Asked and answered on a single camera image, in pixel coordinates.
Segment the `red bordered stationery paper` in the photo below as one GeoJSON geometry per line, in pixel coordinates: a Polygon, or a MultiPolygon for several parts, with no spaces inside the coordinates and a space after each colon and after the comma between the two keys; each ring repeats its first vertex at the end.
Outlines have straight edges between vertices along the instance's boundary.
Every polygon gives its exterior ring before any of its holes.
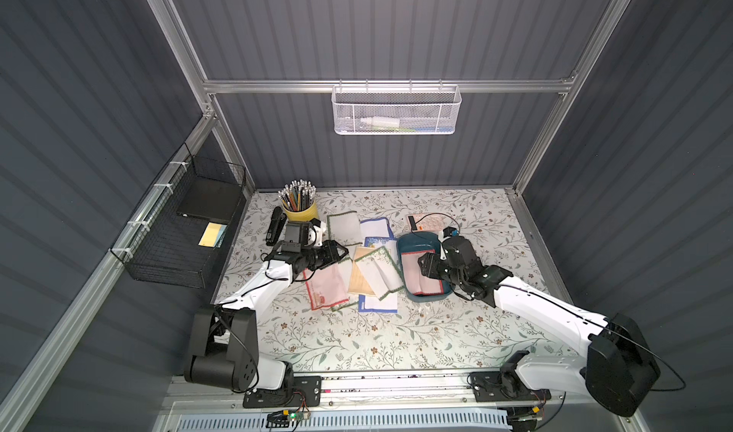
{"type": "Polygon", "coordinates": [[[312,311],[346,304],[349,301],[347,287],[337,265],[314,272],[305,270],[303,279],[312,311]]]}

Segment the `beige ornate stationery paper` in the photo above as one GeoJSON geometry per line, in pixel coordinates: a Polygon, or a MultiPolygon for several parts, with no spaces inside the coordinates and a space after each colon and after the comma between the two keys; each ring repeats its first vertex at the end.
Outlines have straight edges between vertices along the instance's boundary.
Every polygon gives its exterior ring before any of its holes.
{"type": "Polygon", "coordinates": [[[363,296],[374,296],[374,292],[370,285],[368,284],[368,281],[365,279],[364,275],[362,274],[359,266],[357,265],[357,261],[366,256],[367,254],[370,254],[373,251],[373,248],[358,246],[355,248],[353,252],[353,256],[351,256],[352,260],[352,268],[351,268],[351,274],[349,277],[349,288],[347,288],[347,292],[349,294],[362,294],[363,296]]]}

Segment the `blue bordered stationery paper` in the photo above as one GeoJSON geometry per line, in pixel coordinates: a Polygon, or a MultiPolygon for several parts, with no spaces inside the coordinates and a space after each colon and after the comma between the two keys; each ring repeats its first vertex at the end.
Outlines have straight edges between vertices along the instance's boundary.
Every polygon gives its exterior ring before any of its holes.
{"type": "Polygon", "coordinates": [[[391,224],[386,217],[363,220],[360,229],[363,237],[393,238],[391,224]]]}

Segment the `blue floral paper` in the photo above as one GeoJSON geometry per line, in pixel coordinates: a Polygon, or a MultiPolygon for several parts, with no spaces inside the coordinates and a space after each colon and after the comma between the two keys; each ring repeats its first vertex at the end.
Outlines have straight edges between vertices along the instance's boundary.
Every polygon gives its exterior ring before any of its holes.
{"type": "Polygon", "coordinates": [[[365,238],[364,246],[374,249],[395,247],[396,239],[388,236],[368,236],[365,238]]]}
{"type": "Polygon", "coordinates": [[[358,311],[360,313],[397,314],[398,296],[388,294],[385,298],[379,299],[376,296],[364,296],[358,298],[358,311]]]}

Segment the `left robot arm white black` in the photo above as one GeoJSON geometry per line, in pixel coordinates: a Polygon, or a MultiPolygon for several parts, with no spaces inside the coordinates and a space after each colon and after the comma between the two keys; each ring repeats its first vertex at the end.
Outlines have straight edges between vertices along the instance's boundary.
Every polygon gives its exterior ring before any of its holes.
{"type": "Polygon", "coordinates": [[[315,275],[348,253],[339,242],[324,239],[324,224],[318,219],[286,223],[284,237],[265,254],[252,279],[228,298],[198,309],[184,379],[235,393],[284,389],[291,364],[261,353],[258,317],[302,273],[315,275]]]}

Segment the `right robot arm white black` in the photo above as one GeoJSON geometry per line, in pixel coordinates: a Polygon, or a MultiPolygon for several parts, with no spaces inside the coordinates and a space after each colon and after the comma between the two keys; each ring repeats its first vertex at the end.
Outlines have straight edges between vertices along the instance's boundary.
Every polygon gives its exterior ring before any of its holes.
{"type": "Polygon", "coordinates": [[[456,296],[515,314],[575,351],[572,357],[518,352],[506,365],[507,385],[585,395],[617,416],[631,417],[660,378],[656,355],[634,319],[578,308],[507,269],[485,265],[463,236],[448,237],[437,252],[421,254],[417,264],[424,277],[450,283],[456,296]]]}

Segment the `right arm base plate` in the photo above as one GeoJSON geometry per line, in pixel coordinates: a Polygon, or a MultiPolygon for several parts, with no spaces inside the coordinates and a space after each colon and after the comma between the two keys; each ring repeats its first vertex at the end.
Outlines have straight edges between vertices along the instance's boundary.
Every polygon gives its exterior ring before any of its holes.
{"type": "Polygon", "coordinates": [[[540,404],[552,399],[547,389],[528,388],[514,372],[479,371],[467,376],[467,383],[478,403],[488,401],[537,401],[540,404]]]}

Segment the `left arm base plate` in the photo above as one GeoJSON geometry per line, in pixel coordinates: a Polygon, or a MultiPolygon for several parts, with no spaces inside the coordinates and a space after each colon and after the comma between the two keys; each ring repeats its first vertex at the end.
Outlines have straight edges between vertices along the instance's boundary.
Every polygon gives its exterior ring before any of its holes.
{"type": "Polygon", "coordinates": [[[322,393],[320,376],[294,376],[286,374],[283,384],[277,389],[256,388],[244,394],[242,407],[255,408],[297,408],[305,403],[308,407],[319,406],[322,393]]]}

